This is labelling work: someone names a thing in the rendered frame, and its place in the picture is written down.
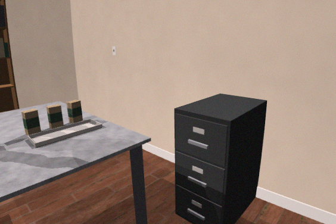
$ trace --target beige wall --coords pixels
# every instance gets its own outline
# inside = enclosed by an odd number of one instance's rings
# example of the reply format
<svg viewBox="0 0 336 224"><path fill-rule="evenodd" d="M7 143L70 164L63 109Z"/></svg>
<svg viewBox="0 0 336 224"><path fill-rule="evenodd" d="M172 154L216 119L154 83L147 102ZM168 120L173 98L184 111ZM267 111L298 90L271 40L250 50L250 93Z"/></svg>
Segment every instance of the beige wall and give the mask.
<svg viewBox="0 0 336 224"><path fill-rule="evenodd" d="M71 0L71 13L84 110L174 153L175 107L266 99L259 186L336 213L335 0Z"/></svg>
<svg viewBox="0 0 336 224"><path fill-rule="evenodd" d="M6 0L20 108L78 98L70 0Z"/></svg>

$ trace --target tray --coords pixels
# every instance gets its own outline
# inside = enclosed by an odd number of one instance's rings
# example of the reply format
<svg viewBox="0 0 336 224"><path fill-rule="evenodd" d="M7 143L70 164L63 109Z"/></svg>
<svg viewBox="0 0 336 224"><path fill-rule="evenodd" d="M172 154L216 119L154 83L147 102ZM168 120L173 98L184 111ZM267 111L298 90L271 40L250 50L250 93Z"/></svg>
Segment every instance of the tray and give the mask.
<svg viewBox="0 0 336 224"><path fill-rule="evenodd" d="M37 148L100 128L102 128L102 124L95 120L82 120L81 122L28 135L28 139Z"/></svg>

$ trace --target cabinet top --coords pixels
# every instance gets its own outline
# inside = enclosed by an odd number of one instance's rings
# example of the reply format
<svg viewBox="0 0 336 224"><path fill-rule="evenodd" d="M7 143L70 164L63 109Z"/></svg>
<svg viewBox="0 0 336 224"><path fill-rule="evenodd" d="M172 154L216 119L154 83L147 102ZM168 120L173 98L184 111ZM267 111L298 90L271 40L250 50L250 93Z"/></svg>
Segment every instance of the cabinet top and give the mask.
<svg viewBox="0 0 336 224"><path fill-rule="evenodd" d="M175 113L186 116L196 115L202 117L201 119L215 118L230 122L263 103L267 103L267 101L227 94L217 94L188 105L177 107L175 108Z"/></svg>

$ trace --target wooden floor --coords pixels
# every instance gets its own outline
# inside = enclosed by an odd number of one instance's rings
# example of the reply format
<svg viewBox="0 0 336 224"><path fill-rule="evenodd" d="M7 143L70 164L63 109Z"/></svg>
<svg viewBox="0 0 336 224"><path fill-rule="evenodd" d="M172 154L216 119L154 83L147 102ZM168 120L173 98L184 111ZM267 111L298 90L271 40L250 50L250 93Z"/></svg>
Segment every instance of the wooden floor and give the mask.
<svg viewBox="0 0 336 224"><path fill-rule="evenodd" d="M175 165L144 151L148 224L175 214ZM0 224L135 223L129 151L0 203ZM237 224L318 224L255 198Z"/></svg>

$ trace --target wooden bookshelf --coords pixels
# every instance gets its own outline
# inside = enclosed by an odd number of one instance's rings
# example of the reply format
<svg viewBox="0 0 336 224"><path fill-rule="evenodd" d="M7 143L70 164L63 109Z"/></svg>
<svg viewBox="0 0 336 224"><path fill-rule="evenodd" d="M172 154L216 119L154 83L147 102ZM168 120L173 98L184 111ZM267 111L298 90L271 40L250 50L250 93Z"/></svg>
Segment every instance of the wooden bookshelf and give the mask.
<svg viewBox="0 0 336 224"><path fill-rule="evenodd" d="M18 109L6 1L0 0L0 112Z"/></svg>

